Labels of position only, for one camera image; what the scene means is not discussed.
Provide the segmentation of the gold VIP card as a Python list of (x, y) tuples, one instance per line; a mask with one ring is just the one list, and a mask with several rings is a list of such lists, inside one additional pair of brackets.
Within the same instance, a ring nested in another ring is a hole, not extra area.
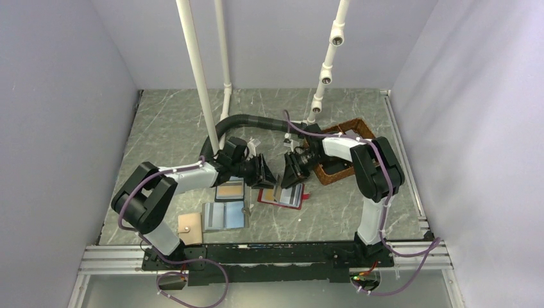
[(275, 190), (274, 189), (262, 189), (260, 195), (260, 202), (262, 203), (276, 203)]

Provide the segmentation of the red leather card holder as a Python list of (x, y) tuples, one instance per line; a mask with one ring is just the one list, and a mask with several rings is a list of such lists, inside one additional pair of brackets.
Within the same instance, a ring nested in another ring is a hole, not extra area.
[[(273, 189), (275, 190), (276, 203), (265, 204), (275, 205), (287, 209), (300, 210), (304, 201), (310, 198), (310, 193), (305, 192), (304, 184), (297, 184), (287, 189), (282, 189), (281, 187), (276, 186)], [(260, 202), (261, 190), (259, 191), (257, 198), (258, 202)]]

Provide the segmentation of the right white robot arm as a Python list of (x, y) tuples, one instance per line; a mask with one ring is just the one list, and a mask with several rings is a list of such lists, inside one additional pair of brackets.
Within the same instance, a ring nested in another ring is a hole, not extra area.
[(385, 250), (383, 229), (386, 208), (405, 181), (404, 172), (385, 137), (365, 139), (345, 133), (317, 133), (288, 122), (287, 131), (304, 135), (308, 147), (284, 155), (285, 170), (280, 186), (290, 188), (303, 182), (312, 168), (326, 158), (340, 158), (352, 164), (357, 187), (363, 198), (361, 222), (355, 233), (359, 243), (353, 249), (357, 264), (369, 266)]

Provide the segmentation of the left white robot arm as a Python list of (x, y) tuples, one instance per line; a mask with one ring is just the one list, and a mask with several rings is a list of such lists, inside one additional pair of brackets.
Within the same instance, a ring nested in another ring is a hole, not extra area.
[(223, 149), (209, 158), (201, 155), (193, 164), (157, 167), (141, 163), (112, 199), (118, 227), (147, 240), (167, 269), (179, 268), (186, 260), (186, 244), (164, 221), (173, 196), (216, 187), (231, 177), (242, 178), (252, 189), (274, 187), (276, 179), (264, 156), (249, 154), (246, 141), (231, 137)]

